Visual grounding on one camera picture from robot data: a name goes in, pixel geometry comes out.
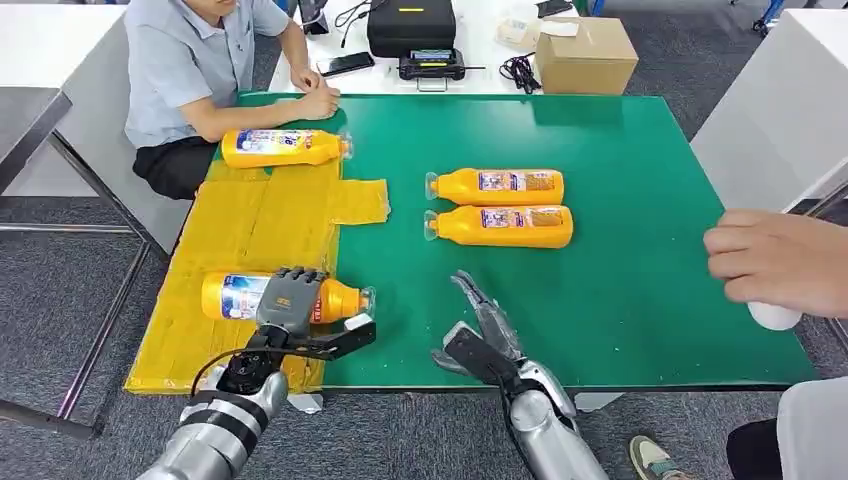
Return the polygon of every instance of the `floor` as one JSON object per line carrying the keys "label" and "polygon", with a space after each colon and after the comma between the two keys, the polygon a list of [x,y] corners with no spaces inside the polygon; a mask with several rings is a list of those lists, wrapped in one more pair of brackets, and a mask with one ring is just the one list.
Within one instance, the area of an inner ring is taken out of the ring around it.
{"label": "floor", "polygon": [[[691,138],[759,38],[748,29],[763,0],[610,0],[641,57],[628,93],[662,95]],[[270,81],[279,50],[260,41],[257,85]],[[846,208],[839,218],[848,223]],[[117,222],[90,199],[0,197],[0,221]],[[136,248],[130,238],[0,234],[0,397],[53,411],[109,306]],[[135,478],[161,452],[182,396],[120,390],[144,333],[165,266],[148,258],[75,413],[96,420],[92,441],[0,422],[0,471],[16,479]],[[797,329],[824,376],[848,359],[824,323]],[[634,479],[625,445],[656,437],[701,479],[730,478],[724,440],[738,425],[773,416],[776,393],[628,394],[579,419],[613,479]],[[491,394],[330,395],[325,411],[287,409],[240,478],[521,479],[524,471]]]}

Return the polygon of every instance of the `robotic arm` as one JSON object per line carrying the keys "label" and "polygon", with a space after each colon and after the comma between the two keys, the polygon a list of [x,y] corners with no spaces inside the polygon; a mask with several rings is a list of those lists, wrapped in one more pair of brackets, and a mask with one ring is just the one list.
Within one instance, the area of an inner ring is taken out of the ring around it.
{"label": "robotic arm", "polygon": [[[238,475],[268,422],[279,413],[288,385],[285,355],[335,360],[372,343],[376,324],[366,314],[344,322],[344,331],[309,337],[309,319],[326,275],[284,269],[272,277],[257,311],[258,329],[245,348],[224,352],[198,373],[215,367],[180,416],[165,452],[138,480],[229,480]],[[464,322],[444,338],[433,360],[451,372],[473,376],[501,392],[510,437],[537,480],[609,480],[575,419],[577,409],[543,365],[524,356],[506,315],[471,276],[451,279],[465,292],[483,335]]]}
{"label": "robotic arm", "polygon": [[524,356],[506,314],[470,275],[460,270],[451,280],[468,297],[483,335],[458,322],[444,349],[432,352],[436,364],[499,388],[509,435],[534,478],[608,480],[580,436],[577,409],[559,380]]}
{"label": "robotic arm", "polygon": [[[245,348],[224,352],[198,372],[192,397],[165,452],[138,480],[229,480],[241,471],[271,418],[282,408],[288,382],[285,355],[335,360],[372,343],[377,326],[367,314],[339,333],[309,337],[309,319],[325,273],[283,269],[268,283],[257,310],[258,328]],[[209,366],[215,367],[195,394]]]}

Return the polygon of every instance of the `man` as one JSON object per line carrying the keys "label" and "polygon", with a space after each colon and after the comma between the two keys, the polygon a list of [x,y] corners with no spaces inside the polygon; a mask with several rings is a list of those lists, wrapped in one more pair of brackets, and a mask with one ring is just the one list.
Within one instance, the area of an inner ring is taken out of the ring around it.
{"label": "man", "polygon": [[[848,228],[797,215],[731,210],[704,235],[710,273],[736,302],[763,302],[848,318]],[[806,382],[780,400],[776,419],[734,430],[727,460],[736,480],[848,476],[848,377]],[[630,442],[643,480],[692,480],[644,436]]]}
{"label": "man", "polygon": [[[194,198],[225,132],[331,117],[339,91],[309,68],[306,38],[272,0],[133,0],[126,133],[133,171],[174,199]],[[299,99],[234,108],[253,87],[254,32],[276,36]]]}

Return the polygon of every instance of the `yellow taped area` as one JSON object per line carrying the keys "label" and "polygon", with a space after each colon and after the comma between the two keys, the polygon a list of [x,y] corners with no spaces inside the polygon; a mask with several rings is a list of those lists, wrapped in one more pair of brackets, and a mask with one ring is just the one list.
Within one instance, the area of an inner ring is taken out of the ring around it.
{"label": "yellow taped area", "polygon": [[[124,388],[187,393],[209,359],[246,344],[254,322],[211,319],[201,311],[207,272],[302,265],[335,273],[337,224],[385,222],[389,212],[384,180],[340,176],[340,161],[276,168],[270,177],[263,169],[212,162]],[[282,370],[292,393],[308,392],[320,388],[324,362],[289,356]]]}
{"label": "yellow taped area", "polygon": [[342,180],[330,197],[330,221],[337,225],[383,223],[389,217],[385,180]]}
{"label": "yellow taped area", "polygon": [[259,207],[242,265],[301,265],[335,273],[327,255],[334,226],[328,221],[328,199],[341,182],[339,160],[321,165],[292,165],[274,170]]}

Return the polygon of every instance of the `shoe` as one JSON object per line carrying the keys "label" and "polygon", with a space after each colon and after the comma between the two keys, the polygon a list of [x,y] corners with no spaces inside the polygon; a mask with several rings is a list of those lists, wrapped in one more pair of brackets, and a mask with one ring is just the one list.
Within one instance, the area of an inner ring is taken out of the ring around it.
{"label": "shoe", "polygon": [[671,455],[644,435],[630,440],[630,460],[642,480],[691,480],[692,478],[678,470]]}

